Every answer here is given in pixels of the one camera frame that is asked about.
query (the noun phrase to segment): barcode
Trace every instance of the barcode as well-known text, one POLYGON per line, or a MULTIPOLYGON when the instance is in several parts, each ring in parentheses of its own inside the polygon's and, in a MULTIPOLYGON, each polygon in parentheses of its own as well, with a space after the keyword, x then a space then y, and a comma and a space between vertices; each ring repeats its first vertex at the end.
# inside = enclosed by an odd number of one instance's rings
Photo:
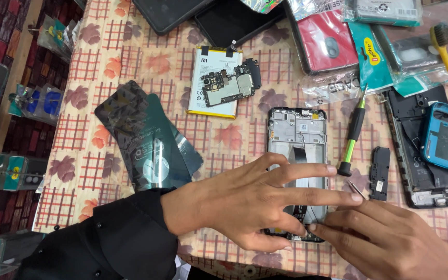
POLYGON ((333 10, 333 8, 331 7, 330 3, 324 4, 322 5, 319 10, 317 10, 316 13, 321 13, 321 12, 325 12, 325 11, 329 11, 329 10, 333 10))
POLYGON ((416 9, 397 9, 397 13, 403 16, 417 16, 418 10, 416 9))

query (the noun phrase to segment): person's left hand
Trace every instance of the person's left hand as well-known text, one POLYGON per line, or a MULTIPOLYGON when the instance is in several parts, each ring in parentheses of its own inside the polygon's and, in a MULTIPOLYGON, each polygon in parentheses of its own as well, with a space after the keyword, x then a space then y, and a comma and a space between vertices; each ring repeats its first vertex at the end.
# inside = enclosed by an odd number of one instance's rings
POLYGON ((334 166, 289 164, 268 152, 256 161, 212 178, 191 182, 161 197, 167 228, 175 235, 201 227, 213 228, 245 250, 291 250, 286 238, 268 236, 264 228, 280 228, 305 237, 305 227, 283 212, 288 205, 345 205, 362 202, 358 194, 318 188, 283 188, 300 178, 334 176, 334 166), (267 171, 273 164, 280 167, 267 171))

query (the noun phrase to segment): tablecloth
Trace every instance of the tablecloth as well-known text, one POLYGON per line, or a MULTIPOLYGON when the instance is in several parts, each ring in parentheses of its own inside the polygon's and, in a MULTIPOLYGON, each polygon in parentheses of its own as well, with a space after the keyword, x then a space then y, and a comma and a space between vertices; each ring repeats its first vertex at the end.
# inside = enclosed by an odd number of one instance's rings
MULTIPOLYGON (((93 113, 129 80, 135 80, 147 93, 158 94, 167 117, 202 155, 204 164, 194 180, 257 159, 265 150, 266 112, 274 106, 304 106, 304 74, 286 20, 240 47, 245 58, 259 61, 262 88, 255 96, 239 101, 236 120, 227 120, 185 113, 196 46, 208 45, 194 22, 184 22, 168 35, 157 36, 129 0, 90 0, 84 15, 35 231, 51 232, 55 225, 78 223, 92 215, 93 207, 134 193, 115 140, 93 113)), ((345 151, 348 120, 357 102, 320 107, 327 112, 331 164, 336 165, 345 151)), ((371 151, 377 146, 389 147, 388 201, 407 207, 384 106, 369 96, 366 110, 352 157, 351 181, 367 194, 371 151)), ((329 188, 350 191, 347 179, 341 176, 331 178, 329 188)), ((448 208, 416 212, 448 242, 448 208)), ((291 252, 269 254, 244 251, 222 234, 200 229, 181 236, 180 243, 179 253, 187 261, 225 279, 293 272, 366 279, 327 242, 294 242, 291 252)))

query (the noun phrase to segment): screwdriver handle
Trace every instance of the screwdriver handle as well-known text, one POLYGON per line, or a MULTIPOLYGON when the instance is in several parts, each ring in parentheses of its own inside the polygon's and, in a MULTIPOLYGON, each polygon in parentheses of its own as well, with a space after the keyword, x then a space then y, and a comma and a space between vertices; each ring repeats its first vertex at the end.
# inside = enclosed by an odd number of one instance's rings
POLYGON ((360 131, 362 130, 362 123, 364 121, 364 115, 366 114, 366 109, 357 107, 353 111, 352 121, 348 126, 348 139, 357 141, 359 139, 360 131))

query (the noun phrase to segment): green screwdriver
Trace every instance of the green screwdriver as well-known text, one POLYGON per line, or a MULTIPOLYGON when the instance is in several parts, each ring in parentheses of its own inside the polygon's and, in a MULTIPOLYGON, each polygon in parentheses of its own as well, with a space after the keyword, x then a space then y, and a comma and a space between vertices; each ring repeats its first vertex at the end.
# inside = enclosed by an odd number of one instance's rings
POLYGON ((364 121, 364 114, 366 113, 366 92, 367 92, 367 84, 364 88, 364 94, 362 99, 359 102, 357 108, 353 111, 352 121, 350 126, 348 127, 348 145, 345 150, 345 156, 340 163, 340 167, 338 169, 338 175, 350 177, 352 173, 350 172, 351 164, 350 161, 352 159, 353 148, 355 147, 355 142, 359 139, 360 131, 362 129, 362 123, 364 121))

